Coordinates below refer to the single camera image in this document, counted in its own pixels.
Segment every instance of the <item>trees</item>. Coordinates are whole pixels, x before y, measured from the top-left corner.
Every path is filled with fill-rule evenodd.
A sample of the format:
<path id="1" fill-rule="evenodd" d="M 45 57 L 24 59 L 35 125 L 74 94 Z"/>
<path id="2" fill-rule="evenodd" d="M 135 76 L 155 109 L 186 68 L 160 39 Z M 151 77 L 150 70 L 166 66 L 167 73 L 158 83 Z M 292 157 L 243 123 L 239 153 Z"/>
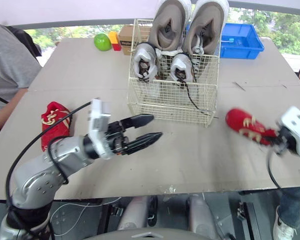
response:
<path id="1" fill-rule="evenodd" d="M 300 55 L 300 15 L 230 8 L 228 22 L 254 25 L 260 37 L 270 37 L 281 53 Z M 53 27 L 26 30 L 42 51 L 62 38 L 93 38 L 97 33 L 119 32 L 123 25 Z"/>
<path id="2" fill-rule="evenodd" d="M 93 38 L 98 33 L 119 32 L 122 27 L 123 25 L 69 26 L 27 29 L 25 31 L 44 52 L 55 47 L 56 43 L 63 38 Z"/>
<path id="3" fill-rule="evenodd" d="M 300 55 L 300 15 L 235 8 L 239 21 L 254 25 L 260 37 L 270 37 L 281 53 Z"/>

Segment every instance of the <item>green apple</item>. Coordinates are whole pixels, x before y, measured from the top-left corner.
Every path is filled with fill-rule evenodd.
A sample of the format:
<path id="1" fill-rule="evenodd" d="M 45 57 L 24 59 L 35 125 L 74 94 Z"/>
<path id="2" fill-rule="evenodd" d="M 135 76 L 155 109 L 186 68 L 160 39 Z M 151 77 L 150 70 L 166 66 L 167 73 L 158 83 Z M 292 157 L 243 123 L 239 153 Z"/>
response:
<path id="1" fill-rule="evenodd" d="M 94 45 L 100 51 L 108 51 L 112 48 L 110 39 L 104 33 L 99 33 L 94 37 Z"/>

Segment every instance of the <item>gray shirt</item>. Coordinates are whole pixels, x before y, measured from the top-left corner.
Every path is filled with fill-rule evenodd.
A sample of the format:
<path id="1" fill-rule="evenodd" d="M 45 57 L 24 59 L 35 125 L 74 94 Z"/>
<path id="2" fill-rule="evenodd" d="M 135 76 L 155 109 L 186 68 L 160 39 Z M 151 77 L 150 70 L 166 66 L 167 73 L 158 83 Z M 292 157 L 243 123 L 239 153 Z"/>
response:
<path id="1" fill-rule="evenodd" d="M 19 89 L 29 87 L 40 69 L 28 49 L 0 25 L 0 97 L 10 101 Z M 0 101 L 0 109 L 5 105 Z"/>

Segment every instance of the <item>cardboard box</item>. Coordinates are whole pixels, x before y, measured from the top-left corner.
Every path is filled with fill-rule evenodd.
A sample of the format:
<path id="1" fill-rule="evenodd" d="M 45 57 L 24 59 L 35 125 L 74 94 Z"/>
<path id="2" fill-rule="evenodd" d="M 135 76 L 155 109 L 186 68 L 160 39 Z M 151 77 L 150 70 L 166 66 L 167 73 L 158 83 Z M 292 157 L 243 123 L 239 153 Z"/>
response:
<path id="1" fill-rule="evenodd" d="M 139 27 L 142 36 L 142 42 L 146 42 L 148 40 L 150 29 L 151 27 L 149 26 Z M 124 55 L 130 55 L 133 30 L 134 25 L 124 25 L 119 33 L 119 41 Z"/>

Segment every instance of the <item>yellow block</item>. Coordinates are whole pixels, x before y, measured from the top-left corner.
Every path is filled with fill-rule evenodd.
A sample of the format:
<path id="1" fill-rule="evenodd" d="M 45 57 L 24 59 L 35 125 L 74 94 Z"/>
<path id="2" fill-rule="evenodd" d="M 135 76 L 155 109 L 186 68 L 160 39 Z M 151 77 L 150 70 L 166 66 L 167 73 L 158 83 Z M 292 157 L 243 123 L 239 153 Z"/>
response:
<path id="1" fill-rule="evenodd" d="M 108 36 L 109 36 L 111 44 L 118 44 L 119 43 L 117 32 L 111 31 L 111 32 L 109 32 Z"/>

